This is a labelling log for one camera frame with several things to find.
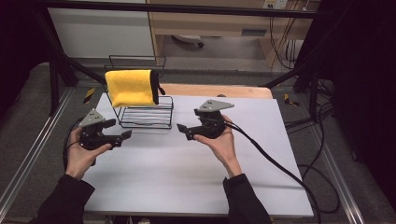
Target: black sleeve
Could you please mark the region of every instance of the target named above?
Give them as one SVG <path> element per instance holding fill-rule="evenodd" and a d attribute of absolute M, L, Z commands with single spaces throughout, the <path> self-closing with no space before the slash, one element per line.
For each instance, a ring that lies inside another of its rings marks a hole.
<path fill-rule="evenodd" d="M 246 175 L 241 174 L 230 179 L 225 178 L 223 187 L 230 206 L 228 214 L 230 224 L 272 223 Z"/>
<path fill-rule="evenodd" d="M 64 175 L 29 224 L 82 224 L 84 206 L 93 192 L 87 182 Z"/>

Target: yellow towel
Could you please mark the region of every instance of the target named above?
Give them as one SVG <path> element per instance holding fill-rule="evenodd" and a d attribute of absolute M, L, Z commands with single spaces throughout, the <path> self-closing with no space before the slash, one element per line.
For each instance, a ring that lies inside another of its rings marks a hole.
<path fill-rule="evenodd" d="M 106 82 L 112 106 L 154 105 L 150 73 L 151 70 L 107 72 Z"/>

